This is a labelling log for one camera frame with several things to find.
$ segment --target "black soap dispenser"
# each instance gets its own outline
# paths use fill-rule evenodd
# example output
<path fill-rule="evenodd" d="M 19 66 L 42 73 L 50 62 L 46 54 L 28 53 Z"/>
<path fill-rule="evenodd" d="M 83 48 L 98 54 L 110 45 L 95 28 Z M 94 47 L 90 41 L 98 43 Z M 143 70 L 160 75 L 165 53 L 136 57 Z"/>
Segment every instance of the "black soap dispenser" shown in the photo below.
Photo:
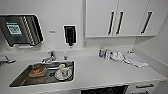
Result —
<path fill-rule="evenodd" d="M 64 26 L 64 29 L 65 29 L 66 43 L 68 43 L 69 46 L 72 47 L 73 44 L 76 43 L 75 26 Z"/>

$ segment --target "faucet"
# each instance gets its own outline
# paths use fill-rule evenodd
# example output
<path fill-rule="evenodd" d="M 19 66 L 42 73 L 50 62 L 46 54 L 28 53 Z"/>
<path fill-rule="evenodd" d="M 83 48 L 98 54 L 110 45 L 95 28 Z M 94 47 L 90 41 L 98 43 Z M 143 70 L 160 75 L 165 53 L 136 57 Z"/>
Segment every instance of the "faucet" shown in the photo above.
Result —
<path fill-rule="evenodd" d="M 56 60 L 54 51 L 49 51 L 48 54 L 50 54 L 50 57 L 43 59 L 42 63 L 51 63 L 51 61 L 55 61 Z"/>

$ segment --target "cabinet door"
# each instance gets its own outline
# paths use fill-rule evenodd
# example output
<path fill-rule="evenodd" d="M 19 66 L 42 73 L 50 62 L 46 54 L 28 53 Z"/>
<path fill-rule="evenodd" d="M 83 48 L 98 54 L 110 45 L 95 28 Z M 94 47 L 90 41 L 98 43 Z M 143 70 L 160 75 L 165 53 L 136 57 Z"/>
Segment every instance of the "cabinet door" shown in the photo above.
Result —
<path fill-rule="evenodd" d="M 168 13 L 168 0 L 150 0 L 138 36 L 157 35 Z"/>
<path fill-rule="evenodd" d="M 136 36 L 148 0 L 119 0 L 113 36 Z"/>
<path fill-rule="evenodd" d="M 86 0 L 85 37 L 108 37 L 109 32 L 112 33 L 117 6 L 118 0 Z"/>
<path fill-rule="evenodd" d="M 126 94 L 151 94 L 160 81 L 130 83 Z"/>

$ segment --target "label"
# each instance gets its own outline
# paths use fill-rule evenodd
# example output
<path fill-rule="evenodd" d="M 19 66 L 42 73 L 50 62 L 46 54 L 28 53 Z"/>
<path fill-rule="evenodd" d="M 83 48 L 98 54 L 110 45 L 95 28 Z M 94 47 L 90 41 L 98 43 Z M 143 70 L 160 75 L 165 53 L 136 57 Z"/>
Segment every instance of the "label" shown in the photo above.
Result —
<path fill-rule="evenodd" d="M 11 33 L 12 37 L 21 37 L 22 32 L 19 28 L 19 25 L 17 24 L 17 22 L 14 21 L 7 21 L 6 25 L 8 27 L 9 32 Z"/>

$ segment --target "food on plate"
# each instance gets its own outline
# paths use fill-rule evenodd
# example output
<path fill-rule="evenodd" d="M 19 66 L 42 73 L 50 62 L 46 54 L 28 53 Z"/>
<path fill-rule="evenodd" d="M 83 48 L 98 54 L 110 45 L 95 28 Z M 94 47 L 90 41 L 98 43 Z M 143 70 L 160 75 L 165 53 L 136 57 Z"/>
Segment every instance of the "food on plate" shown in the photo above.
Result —
<path fill-rule="evenodd" d="M 30 72 L 30 74 L 38 74 L 42 72 L 42 70 L 39 67 L 33 68 L 33 70 Z"/>

